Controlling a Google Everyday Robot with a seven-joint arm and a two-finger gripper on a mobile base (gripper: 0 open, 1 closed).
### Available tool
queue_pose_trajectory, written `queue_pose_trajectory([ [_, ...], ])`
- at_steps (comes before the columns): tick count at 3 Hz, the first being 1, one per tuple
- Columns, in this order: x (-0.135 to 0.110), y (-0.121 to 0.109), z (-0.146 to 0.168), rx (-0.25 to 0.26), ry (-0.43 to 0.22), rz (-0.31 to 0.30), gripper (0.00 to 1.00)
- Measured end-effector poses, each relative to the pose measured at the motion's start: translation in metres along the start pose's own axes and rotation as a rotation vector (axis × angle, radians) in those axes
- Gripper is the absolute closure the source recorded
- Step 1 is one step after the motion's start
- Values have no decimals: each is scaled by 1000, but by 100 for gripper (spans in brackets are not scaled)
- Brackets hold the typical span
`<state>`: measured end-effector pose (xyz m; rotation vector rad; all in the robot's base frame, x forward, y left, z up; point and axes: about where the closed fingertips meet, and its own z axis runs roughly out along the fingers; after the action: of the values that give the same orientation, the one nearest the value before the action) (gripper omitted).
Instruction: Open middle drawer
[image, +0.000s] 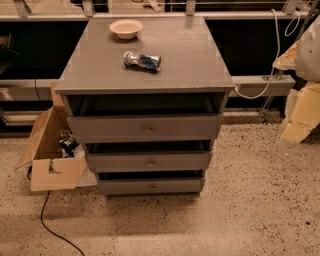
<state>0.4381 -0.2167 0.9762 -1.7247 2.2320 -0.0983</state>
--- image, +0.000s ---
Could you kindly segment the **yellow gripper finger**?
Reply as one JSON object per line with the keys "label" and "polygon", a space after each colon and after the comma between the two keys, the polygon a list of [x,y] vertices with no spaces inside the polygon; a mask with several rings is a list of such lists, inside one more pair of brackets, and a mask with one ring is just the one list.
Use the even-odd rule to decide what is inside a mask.
{"label": "yellow gripper finger", "polygon": [[279,70],[294,70],[306,81],[302,89],[291,89],[285,119],[280,127],[282,145],[301,143],[320,123],[320,56],[317,43],[294,43],[272,64]]}

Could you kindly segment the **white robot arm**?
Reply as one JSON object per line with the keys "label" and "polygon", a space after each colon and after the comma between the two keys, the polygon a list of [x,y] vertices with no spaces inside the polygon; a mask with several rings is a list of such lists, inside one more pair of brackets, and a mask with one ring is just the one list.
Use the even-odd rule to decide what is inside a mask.
{"label": "white robot arm", "polygon": [[291,89],[279,142],[290,146],[301,143],[320,124],[320,17],[284,54],[272,64],[279,70],[294,70],[306,81],[300,90]]}

